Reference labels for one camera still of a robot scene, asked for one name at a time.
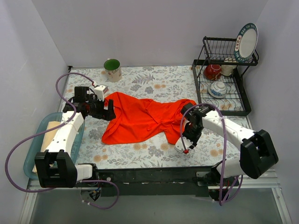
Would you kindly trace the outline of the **orange t shirt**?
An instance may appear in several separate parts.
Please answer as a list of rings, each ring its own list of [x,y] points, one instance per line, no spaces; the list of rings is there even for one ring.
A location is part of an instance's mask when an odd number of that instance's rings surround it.
[[[116,118],[109,122],[102,135],[102,142],[108,145],[139,143],[163,132],[170,144],[180,137],[181,109],[190,99],[160,103],[152,99],[137,99],[121,92],[115,92],[105,100],[114,101]]]

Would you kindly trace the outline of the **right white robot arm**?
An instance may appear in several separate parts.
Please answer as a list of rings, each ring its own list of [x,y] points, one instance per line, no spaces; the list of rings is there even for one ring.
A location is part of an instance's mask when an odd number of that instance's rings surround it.
[[[265,130],[253,131],[226,119],[221,112],[210,104],[186,104],[181,109],[183,121],[179,125],[179,139],[175,149],[187,154],[194,149],[203,129],[209,129],[230,142],[239,151],[237,159],[218,162],[211,170],[198,177],[200,182],[222,185],[231,177],[247,175],[252,179],[259,178],[268,169],[278,163],[278,155],[270,134]]]

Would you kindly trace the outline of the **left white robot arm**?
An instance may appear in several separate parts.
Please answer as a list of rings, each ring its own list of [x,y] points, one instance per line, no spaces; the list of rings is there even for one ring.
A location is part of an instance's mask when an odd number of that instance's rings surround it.
[[[108,87],[97,85],[93,89],[77,86],[74,96],[66,101],[58,128],[52,141],[43,152],[35,156],[35,166],[39,183],[43,188],[72,188],[84,181],[93,187],[99,183],[96,165],[85,163],[75,165],[71,159],[71,149],[79,129],[87,116],[111,121],[116,118],[114,102],[105,103]]]

